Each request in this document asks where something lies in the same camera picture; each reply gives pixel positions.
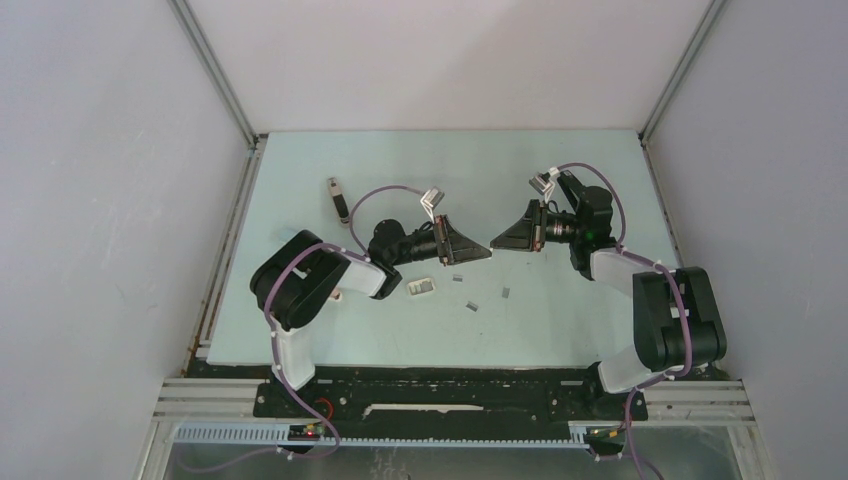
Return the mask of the staple box tray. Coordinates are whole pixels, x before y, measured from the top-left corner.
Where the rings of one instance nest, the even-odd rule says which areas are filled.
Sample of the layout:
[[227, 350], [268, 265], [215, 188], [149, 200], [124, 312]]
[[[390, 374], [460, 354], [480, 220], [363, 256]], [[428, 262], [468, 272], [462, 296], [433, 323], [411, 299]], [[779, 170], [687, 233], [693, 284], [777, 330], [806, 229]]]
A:
[[436, 291], [435, 280], [431, 277], [414, 280], [406, 285], [410, 297], [417, 298], [430, 295]]

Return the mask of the beige and black large stapler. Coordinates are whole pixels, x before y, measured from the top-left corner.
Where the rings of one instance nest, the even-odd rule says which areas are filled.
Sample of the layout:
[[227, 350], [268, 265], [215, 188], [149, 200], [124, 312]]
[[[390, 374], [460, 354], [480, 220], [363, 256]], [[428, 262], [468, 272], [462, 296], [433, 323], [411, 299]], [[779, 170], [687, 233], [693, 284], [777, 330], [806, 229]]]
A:
[[350, 209], [338, 179], [336, 177], [329, 177], [327, 179], [327, 188], [340, 225], [343, 228], [349, 228], [351, 224]]

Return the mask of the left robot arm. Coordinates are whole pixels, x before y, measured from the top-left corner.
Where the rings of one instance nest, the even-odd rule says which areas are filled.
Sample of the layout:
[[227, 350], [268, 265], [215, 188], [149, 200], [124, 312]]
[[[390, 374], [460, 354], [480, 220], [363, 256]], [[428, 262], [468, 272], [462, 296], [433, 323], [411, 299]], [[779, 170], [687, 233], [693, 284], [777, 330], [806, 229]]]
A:
[[406, 232], [400, 222], [378, 223], [365, 254], [296, 233], [253, 274], [250, 291], [270, 329], [272, 372], [282, 382], [278, 404], [304, 416], [316, 403], [309, 324], [335, 293], [359, 292], [383, 300], [401, 284], [399, 266], [436, 259], [454, 266], [489, 259], [492, 249], [460, 233], [445, 215]]

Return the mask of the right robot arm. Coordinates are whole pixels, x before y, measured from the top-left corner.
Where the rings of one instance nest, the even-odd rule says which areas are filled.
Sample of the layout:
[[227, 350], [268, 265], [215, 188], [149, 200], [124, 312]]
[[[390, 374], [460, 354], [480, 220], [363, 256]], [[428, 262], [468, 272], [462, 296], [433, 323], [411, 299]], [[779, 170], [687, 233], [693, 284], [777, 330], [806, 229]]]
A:
[[551, 168], [529, 181], [540, 194], [521, 219], [495, 237], [496, 250], [540, 252], [550, 243], [569, 248], [573, 269], [632, 301], [633, 341], [595, 365], [597, 381], [581, 392], [585, 411], [606, 418], [621, 393], [688, 375], [725, 357], [728, 344], [708, 273], [670, 269], [628, 250], [612, 220], [623, 204], [608, 180], [582, 183], [571, 171]]

